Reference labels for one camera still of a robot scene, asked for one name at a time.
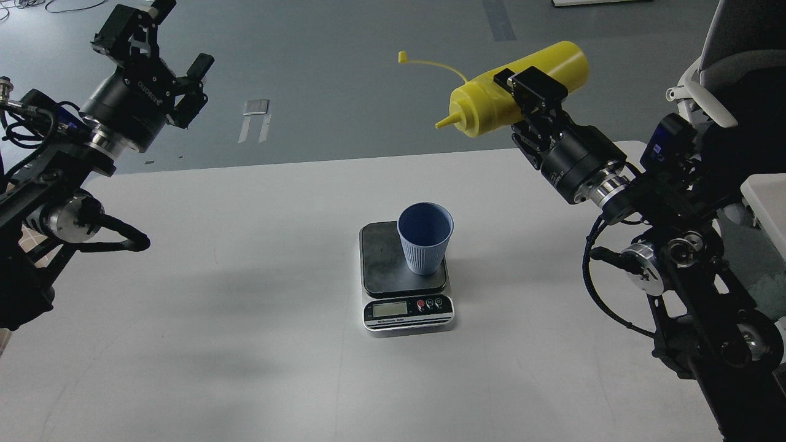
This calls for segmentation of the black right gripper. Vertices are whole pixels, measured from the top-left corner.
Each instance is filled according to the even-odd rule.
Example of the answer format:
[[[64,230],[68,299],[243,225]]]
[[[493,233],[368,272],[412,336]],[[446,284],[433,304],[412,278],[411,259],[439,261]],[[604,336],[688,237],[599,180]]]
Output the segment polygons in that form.
[[[564,201],[606,205],[627,187],[626,154],[594,126],[567,124],[564,84],[535,66],[519,73],[503,68],[493,79],[514,102],[506,123],[514,143]]]

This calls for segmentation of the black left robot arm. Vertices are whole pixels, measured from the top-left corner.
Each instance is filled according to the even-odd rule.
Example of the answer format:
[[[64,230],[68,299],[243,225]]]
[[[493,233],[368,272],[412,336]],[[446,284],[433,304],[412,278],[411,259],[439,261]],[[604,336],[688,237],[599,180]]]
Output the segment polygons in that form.
[[[91,174],[112,176],[124,151],[145,153],[166,125],[188,128],[207,104],[213,56],[199,54],[184,76],[160,56],[159,27],[175,5],[113,9],[91,45],[116,68],[83,106],[35,89],[14,100],[2,78],[2,138],[29,150],[2,170],[2,347],[53,309],[54,282],[75,254],[149,248],[143,232],[107,214],[82,185]]]

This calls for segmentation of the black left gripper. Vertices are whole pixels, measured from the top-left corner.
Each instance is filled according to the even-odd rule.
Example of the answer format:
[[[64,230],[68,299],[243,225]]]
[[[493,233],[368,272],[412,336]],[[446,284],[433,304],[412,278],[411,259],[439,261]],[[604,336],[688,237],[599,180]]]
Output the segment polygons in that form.
[[[81,113],[138,153],[148,150],[165,123],[187,129],[208,103],[204,78],[214,64],[211,54],[200,53],[177,78],[160,58],[158,28],[175,6],[175,1],[154,1],[145,9],[117,5],[91,42],[117,68]]]

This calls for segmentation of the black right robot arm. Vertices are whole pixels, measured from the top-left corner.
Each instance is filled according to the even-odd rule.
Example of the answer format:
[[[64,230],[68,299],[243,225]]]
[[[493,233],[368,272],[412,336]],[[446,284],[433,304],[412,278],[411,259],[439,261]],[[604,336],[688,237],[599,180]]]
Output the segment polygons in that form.
[[[493,81],[521,120],[513,142],[567,203],[592,201],[601,214],[586,239],[582,276],[601,310],[590,261],[622,269],[642,289],[656,330],[652,355],[697,381],[724,441],[783,441],[784,388],[775,372],[784,342],[724,258],[713,221],[730,201],[707,184],[696,129],[671,113],[626,178],[626,155],[593,126],[562,109],[567,88],[537,67],[500,68]]]

